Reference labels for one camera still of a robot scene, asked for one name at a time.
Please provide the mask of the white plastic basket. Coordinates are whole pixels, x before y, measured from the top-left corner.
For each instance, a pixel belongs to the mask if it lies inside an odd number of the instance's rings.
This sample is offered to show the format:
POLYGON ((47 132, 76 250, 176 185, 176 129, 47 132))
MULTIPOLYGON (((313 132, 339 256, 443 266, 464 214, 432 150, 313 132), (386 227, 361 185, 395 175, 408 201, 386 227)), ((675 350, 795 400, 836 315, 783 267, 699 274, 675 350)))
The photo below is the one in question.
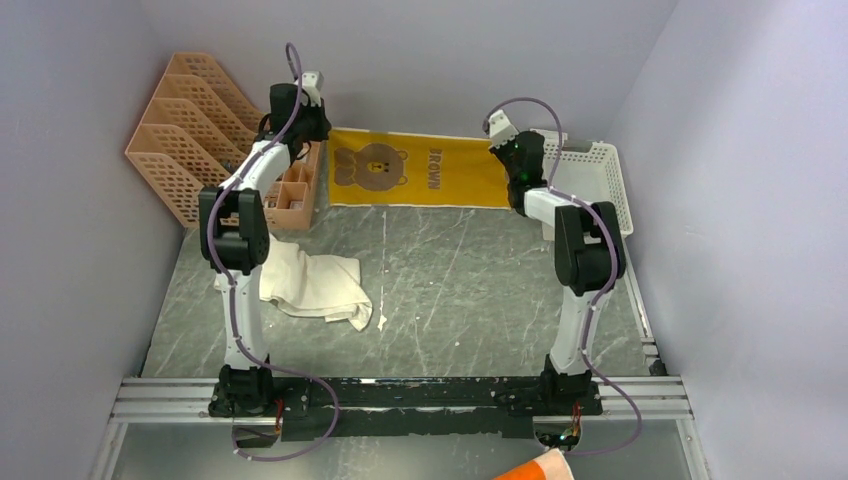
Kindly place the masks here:
POLYGON ((543 178, 556 189, 588 202, 609 201, 616 208, 623 238, 634 232, 618 149, 606 142, 569 140, 558 133, 534 129, 544 139, 543 178))

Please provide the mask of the yellow brown bear towel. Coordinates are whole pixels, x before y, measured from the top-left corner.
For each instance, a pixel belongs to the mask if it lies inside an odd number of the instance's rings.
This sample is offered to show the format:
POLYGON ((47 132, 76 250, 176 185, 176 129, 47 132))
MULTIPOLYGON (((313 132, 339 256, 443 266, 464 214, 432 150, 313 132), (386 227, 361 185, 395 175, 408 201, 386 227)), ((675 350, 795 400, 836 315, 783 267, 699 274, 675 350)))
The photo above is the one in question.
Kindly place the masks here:
POLYGON ((339 128, 327 148, 334 206, 509 207, 484 139, 339 128))

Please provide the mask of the white towel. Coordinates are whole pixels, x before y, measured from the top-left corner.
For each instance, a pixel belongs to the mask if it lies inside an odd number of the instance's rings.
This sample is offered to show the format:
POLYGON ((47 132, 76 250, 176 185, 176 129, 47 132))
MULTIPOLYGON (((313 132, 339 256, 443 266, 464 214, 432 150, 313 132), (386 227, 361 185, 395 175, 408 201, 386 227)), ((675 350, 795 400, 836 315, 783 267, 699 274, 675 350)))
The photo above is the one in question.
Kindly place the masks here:
POLYGON ((259 299, 292 317, 347 321, 364 330, 373 305, 361 285, 360 262, 335 255, 309 255, 296 243, 270 238, 262 265, 259 299))

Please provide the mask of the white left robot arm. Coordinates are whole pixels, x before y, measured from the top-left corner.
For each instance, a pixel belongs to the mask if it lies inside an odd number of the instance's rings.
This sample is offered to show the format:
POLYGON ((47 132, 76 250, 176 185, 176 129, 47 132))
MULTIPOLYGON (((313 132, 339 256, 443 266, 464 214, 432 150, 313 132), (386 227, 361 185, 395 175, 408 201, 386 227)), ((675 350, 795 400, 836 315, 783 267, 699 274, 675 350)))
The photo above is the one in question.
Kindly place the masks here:
POLYGON ((203 257, 216 273, 225 307, 226 353, 209 414, 219 418, 274 414, 282 404, 262 332, 260 276, 270 253, 264 199, 307 143, 331 129, 316 73, 271 86, 246 160, 217 187, 198 195, 203 257))

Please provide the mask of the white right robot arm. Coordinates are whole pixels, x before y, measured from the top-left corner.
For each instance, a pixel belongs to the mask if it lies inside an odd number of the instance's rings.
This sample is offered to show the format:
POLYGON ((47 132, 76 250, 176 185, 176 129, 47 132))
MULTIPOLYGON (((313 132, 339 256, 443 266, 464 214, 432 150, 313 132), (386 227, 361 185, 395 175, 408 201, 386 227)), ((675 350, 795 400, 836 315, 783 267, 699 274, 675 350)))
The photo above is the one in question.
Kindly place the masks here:
POLYGON ((515 416, 566 415, 593 402, 595 318, 626 268, 614 205, 588 203, 549 186, 544 143, 541 134, 524 131, 489 148, 505 169, 513 210, 553 230, 553 265, 563 287, 557 335, 537 384, 515 385, 495 397, 515 416))

